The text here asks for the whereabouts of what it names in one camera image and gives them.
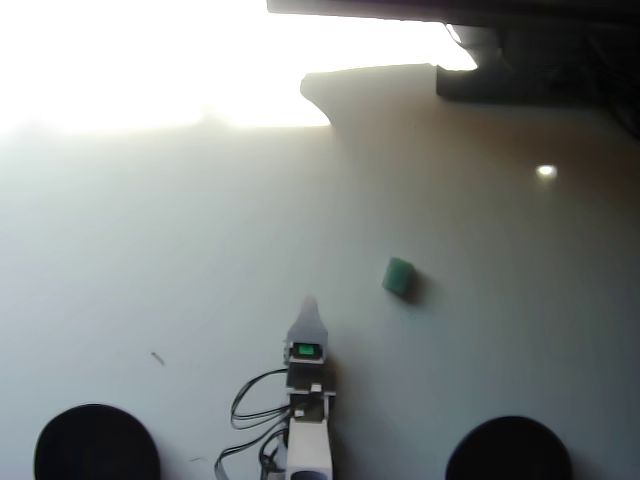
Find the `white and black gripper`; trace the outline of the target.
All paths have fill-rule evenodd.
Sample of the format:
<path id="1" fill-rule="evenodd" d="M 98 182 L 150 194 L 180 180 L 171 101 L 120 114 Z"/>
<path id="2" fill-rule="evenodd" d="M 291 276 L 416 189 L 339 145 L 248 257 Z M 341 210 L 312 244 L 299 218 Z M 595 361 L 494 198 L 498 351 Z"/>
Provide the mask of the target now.
<path id="1" fill-rule="evenodd" d="M 331 371 L 327 364 L 328 331 L 317 299 L 308 296 L 286 335 L 284 362 L 288 391 L 330 391 Z"/>

